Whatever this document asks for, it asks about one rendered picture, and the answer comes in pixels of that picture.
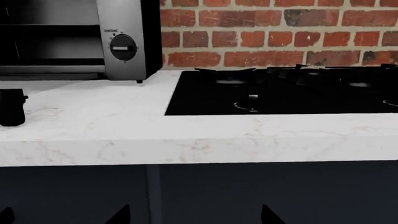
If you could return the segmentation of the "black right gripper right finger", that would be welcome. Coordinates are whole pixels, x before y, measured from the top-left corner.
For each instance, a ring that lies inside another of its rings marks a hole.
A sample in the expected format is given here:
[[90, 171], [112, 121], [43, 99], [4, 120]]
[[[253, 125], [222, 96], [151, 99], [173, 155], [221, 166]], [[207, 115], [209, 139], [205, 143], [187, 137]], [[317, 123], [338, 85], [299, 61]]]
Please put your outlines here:
[[262, 224], [286, 224], [267, 205], [262, 205], [261, 222]]

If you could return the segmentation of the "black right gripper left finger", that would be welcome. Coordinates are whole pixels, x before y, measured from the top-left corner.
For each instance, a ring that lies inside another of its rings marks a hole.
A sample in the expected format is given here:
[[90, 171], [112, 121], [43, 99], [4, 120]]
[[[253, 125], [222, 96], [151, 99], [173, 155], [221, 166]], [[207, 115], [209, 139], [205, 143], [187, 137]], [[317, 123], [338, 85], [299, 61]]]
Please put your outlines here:
[[105, 224], [130, 224], [130, 206], [123, 206]]

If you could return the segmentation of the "dark navy cabinet door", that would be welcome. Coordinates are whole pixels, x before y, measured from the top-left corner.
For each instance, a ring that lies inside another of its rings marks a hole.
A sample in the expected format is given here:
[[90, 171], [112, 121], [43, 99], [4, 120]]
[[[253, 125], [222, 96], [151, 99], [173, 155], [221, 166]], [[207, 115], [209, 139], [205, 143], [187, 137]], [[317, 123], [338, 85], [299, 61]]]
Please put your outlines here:
[[160, 167], [163, 224], [398, 224], [398, 161]]
[[0, 212], [12, 224], [105, 224], [129, 205], [129, 224], [149, 224], [142, 166], [0, 167]]

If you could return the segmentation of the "toaster oven door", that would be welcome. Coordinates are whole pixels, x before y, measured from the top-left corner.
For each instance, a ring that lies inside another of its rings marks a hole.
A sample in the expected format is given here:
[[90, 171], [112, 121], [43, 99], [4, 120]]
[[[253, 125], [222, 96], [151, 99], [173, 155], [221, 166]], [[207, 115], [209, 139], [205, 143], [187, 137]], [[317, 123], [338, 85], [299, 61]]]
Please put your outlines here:
[[103, 65], [0, 66], [0, 81], [75, 81], [103, 78]]

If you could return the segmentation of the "black toaster oven dial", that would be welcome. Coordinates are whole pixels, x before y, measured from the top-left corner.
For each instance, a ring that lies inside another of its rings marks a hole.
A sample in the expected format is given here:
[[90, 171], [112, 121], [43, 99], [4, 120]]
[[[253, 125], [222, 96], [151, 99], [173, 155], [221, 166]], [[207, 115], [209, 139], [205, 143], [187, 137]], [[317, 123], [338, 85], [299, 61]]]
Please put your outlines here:
[[129, 61], [137, 53], [135, 41], [128, 35], [115, 35], [110, 42], [110, 51], [118, 60]]

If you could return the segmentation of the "silver toaster oven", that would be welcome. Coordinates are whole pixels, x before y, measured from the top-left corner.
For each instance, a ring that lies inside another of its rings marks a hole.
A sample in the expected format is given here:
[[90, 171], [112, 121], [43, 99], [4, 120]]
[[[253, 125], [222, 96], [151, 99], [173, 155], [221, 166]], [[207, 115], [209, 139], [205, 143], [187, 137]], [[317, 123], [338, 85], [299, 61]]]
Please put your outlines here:
[[[110, 51], [130, 36], [129, 61]], [[0, 0], [0, 66], [103, 65], [99, 80], [142, 83], [163, 66], [159, 0]]]

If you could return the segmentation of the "black glass gas cooktop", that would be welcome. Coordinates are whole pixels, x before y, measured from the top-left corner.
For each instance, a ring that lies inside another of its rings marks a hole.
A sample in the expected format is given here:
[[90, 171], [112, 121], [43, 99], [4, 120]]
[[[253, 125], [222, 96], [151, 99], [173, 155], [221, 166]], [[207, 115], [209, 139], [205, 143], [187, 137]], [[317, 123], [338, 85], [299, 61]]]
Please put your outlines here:
[[167, 116], [398, 113], [398, 84], [377, 88], [303, 86], [257, 68], [245, 85], [220, 85], [184, 71]]

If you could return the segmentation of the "black cast iron grate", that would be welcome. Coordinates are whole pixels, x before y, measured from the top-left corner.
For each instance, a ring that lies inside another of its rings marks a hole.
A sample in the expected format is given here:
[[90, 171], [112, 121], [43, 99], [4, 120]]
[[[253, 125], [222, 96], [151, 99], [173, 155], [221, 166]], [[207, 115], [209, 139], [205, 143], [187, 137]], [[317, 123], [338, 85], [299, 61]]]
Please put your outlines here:
[[303, 86], [349, 86], [350, 82], [367, 82], [370, 88], [398, 84], [398, 65], [378, 67], [269, 67], [267, 74]]
[[256, 68], [246, 68], [243, 70], [210, 70], [207, 68], [195, 68], [205, 80], [244, 80], [251, 79]]

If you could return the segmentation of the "black cylindrical object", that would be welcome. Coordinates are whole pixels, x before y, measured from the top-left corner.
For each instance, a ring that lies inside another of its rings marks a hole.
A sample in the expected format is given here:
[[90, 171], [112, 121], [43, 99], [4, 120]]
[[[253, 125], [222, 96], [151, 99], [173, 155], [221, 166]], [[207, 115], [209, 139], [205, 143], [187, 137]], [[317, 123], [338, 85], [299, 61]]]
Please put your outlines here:
[[24, 124], [23, 106], [28, 98], [23, 89], [0, 89], [0, 125], [15, 127]]

